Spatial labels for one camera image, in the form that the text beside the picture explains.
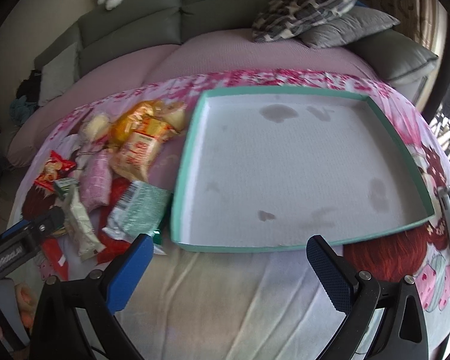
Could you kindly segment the pink snack packet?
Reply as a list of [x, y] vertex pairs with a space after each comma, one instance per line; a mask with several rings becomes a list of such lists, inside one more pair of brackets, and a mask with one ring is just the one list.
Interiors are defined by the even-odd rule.
[[79, 198], [87, 212], [110, 204], [113, 180], [107, 150], [94, 154], [79, 179]]

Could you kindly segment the cream long snack packet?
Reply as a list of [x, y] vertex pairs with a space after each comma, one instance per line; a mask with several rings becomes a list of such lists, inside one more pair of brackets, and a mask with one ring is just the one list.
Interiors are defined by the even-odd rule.
[[85, 261], [104, 251], [105, 246], [99, 241], [88, 212], [80, 201], [77, 186], [70, 187], [62, 208], [65, 213], [65, 228], [74, 242], [80, 259]]

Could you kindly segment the cream orange biscuit bag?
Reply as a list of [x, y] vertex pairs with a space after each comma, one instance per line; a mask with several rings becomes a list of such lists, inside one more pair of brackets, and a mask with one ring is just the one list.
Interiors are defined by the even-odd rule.
[[167, 122], [146, 117], [109, 161], [111, 169], [130, 181], [149, 181], [149, 170], [161, 146], [176, 135]]

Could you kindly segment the small green white packet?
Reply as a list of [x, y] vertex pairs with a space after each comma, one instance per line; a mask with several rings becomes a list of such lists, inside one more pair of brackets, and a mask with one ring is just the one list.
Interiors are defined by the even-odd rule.
[[75, 178], [66, 177], [55, 180], [53, 182], [53, 190], [55, 194], [57, 194], [57, 197], [63, 201], [71, 188], [77, 186], [78, 184], [79, 182]]

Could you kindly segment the round jelly cup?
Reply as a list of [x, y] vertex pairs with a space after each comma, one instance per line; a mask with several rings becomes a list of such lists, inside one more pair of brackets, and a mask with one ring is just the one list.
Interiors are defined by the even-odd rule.
[[164, 105], [159, 111], [158, 117], [175, 131], [181, 132], [187, 126], [186, 104], [184, 102], [172, 102]]

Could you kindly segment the black white patterned pillow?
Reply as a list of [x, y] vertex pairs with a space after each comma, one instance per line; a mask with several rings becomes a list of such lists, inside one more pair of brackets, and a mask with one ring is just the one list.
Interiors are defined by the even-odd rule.
[[358, 0], [271, 0], [252, 24], [252, 41], [294, 38], [350, 11]]

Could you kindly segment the pink sofa seat cover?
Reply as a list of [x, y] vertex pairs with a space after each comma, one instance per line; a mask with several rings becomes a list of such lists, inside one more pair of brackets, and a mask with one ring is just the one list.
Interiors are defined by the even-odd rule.
[[248, 29], [206, 33], [181, 46], [141, 49], [92, 70], [26, 121], [10, 142], [6, 158], [15, 167], [29, 165], [65, 116], [112, 94], [195, 74], [275, 68], [377, 77], [368, 63], [345, 48], [311, 49], [297, 40], [254, 43]]

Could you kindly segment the small red snack packet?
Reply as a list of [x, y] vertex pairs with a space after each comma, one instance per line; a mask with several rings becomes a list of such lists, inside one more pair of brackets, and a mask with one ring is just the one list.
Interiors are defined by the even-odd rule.
[[40, 174], [35, 178], [34, 185], [53, 193], [54, 182], [68, 177], [68, 174], [74, 171], [76, 167], [75, 161], [63, 158], [59, 153], [52, 150], [49, 158], [42, 166]]

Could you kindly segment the light grey cushion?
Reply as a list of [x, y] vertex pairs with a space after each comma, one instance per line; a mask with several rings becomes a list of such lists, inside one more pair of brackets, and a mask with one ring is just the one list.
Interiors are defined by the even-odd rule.
[[62, 96], [76, 82], [79, 76], [78, 57], [79, 47], [75, 42], [43, 66], [39, 107], [44, 107], [51, 100]]

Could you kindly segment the dark clothes pile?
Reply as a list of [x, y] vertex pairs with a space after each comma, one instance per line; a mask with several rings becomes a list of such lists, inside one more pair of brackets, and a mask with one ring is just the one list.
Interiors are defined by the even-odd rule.
[[17, 88], [15, 100], [9, 105], [9, 116], [16, 126], [22, 126], [39, 108], [40, 70], [32, 70], [29, 77]]

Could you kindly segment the plain grey pillow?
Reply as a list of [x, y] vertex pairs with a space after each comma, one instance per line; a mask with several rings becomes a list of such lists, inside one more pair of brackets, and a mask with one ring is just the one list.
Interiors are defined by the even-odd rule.
[[297, 40], [311, 49], [343, 47], [399, 24], [399, 19], [381, 10], [354, 7], [339, 18], [308, 29]]

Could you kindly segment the clear white bun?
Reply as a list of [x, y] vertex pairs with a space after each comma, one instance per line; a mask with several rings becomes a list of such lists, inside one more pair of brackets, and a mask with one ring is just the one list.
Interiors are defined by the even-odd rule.
[[98, 141], [108, 134], [109, 129], [109, 116], [100, 113], [92, 116], [91, 119], [83, 123], [79, 135], [84, 141]]

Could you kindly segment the green white snack packet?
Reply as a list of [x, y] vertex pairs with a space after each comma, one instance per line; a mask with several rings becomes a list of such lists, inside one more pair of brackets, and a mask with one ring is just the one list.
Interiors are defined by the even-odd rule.
[[153, 252], [165, 255], [161, 233], [167, 225], [172, 200], [170, 191], [133, 181], [108, 215], [103, 231], [116, 241], [129, 243], [145, 234], [153, 241]]

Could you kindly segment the teal shallow cardboard tray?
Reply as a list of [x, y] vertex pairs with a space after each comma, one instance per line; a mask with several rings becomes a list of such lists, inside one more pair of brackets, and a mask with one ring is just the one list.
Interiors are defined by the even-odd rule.
[[201, 94], [175, 185], [170, 237], [185, 250], [298, 250], [362, 242], [435, 210], [410, 151], [367, 95], [256, 86]]

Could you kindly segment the orange yellow snack bag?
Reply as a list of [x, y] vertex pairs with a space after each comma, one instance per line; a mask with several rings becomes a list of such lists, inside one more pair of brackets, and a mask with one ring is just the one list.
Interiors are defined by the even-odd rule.
[[160, 99], [138, 102], [118, 117], [109, 128], [109, 144], [121, 146], [147, 117], [158, 116], [165, 102]]

